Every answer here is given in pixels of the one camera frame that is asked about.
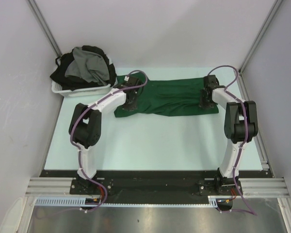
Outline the green t shirt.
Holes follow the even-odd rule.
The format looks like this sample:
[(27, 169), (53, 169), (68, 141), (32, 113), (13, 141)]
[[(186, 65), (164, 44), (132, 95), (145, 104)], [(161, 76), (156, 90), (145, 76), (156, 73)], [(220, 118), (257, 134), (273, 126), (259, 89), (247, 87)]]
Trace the green t shirt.
[(148, 80), (137, 92), (133, 110), (119, 106), (114, 111), (116, 118), (134, 114), (156, 114), (166, 117), (198, 116), (219, 113), (217, 106), (203, 109), (200, 107), (201, 91), (204, 88), (202, 78), (178, 80)]

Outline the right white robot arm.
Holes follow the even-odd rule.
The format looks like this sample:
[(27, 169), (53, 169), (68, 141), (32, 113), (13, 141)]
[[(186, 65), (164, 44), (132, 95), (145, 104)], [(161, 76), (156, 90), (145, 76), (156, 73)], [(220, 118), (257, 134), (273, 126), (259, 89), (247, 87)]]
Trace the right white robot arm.
[(218, 168), (219, 179), (214, 182), (214, 190), (225, 195), (239, 175), (242, 152), (258, 134), (257, 106), (254, 101), (245, 101), (223, 86), (214, 75), (203, 78), (200, 107), (214, 108), (220, 105), (225, 110), (224, 133), (227, 138), (225, 155)]

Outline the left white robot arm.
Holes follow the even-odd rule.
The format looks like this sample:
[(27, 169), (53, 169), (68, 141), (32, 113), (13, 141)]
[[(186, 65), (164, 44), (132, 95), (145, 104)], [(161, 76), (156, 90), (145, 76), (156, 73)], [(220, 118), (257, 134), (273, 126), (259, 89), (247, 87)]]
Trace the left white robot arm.
[(92, 194), (97, 190), (97, 181), (92, 179), (97, 168), (90, 150), (101, 137), (102, 116), (117, 107), (134, 108), (138, 92), (147, 84), (133, 76), (125, 76), (124, 82), (114, 86), (106, 95), (90, 103), (76, 105), (69, 126), (70, 143), (78, 150), (77, 174), (83, 178), (81, 189)]

